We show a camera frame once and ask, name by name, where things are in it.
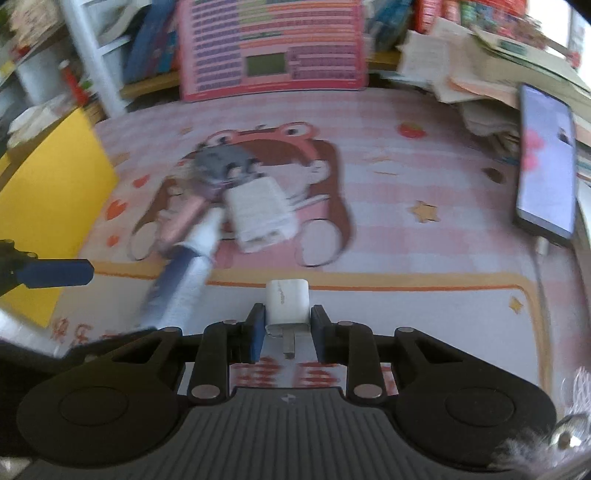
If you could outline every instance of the phone screen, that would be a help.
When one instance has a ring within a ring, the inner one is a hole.
[[[574,230],[575,142],[570,107],[522,85],[517,215],[564,239]]]

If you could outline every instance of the blue handle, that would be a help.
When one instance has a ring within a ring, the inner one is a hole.
[[[18,282],[28,288],[86,285],[94,274],[88,260],[33,260],[15,272]]]

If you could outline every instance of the white cap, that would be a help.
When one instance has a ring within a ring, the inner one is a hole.
[[[222,223],[225,218],[225,211],[222,207],[212,207],[205,214],[201,222],[195,225],[184,242],[179,245],[190,248],[194,252],[211,257],[222,236]]]

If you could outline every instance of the yellow paper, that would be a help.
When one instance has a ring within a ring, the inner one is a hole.
[[[0,238],[39,258],[76,258],[117,176],[81,110],[66,118],[0,190]],[[2,297],[47,326],[60,288],[24,286]]]

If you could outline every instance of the orange heart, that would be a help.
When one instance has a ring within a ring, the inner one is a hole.
[[[107,220],[112,220],[115,217],[121,215],[127,208],[127,202],[120,203],[119,200],[115,200],[109,205],[106,211]]]
[[[133,182],[131,182],[131,184],[139,189],[141,187],[143,187],[144,185],[146,185],[146,183],[148,183],[148,180],[150,179],[150,174],[144,175],[143,177],[140,177],[138,179],[135,179]]]
[[[111,235],[107,239],[107,247],[114,247],[117,243],[119,243],[119,235]]]

